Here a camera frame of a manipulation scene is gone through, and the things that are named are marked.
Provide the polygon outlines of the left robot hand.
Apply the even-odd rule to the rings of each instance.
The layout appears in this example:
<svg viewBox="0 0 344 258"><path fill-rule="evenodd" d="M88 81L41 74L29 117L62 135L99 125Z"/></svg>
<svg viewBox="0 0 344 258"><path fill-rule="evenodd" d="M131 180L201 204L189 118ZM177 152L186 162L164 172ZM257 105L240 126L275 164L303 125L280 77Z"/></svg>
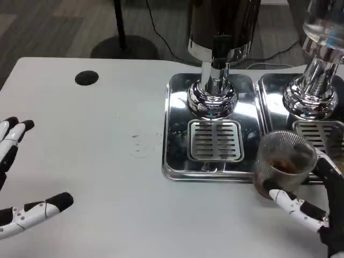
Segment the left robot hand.
<svg viewBox="0 0 344 258"><path fill-rule="evenodd" d="M32 120L20 122L17 117L9 117L1 121L1 186L4 185L7 172L16 158L19 143L32 128ZM71 207L73 203L73 196L68 192L62 192L42 201L26 203L21 209L15 206L2 209L1 239L41 224Z"/></svg>

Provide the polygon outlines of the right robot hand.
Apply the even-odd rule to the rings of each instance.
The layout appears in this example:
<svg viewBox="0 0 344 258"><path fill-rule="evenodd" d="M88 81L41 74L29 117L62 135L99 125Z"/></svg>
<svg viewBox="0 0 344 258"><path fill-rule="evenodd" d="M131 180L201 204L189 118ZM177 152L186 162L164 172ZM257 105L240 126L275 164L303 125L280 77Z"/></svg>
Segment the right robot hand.
<svg viewBox="0 0 344 258"><path fill-rule="evenodd" d="M343 173L326 153L316 151L315 175L326 189L329 213L299 199L273 180L264 181L263 187L290 217L319 235L320 241L327 246L328 257L343 257Z"/></svg>

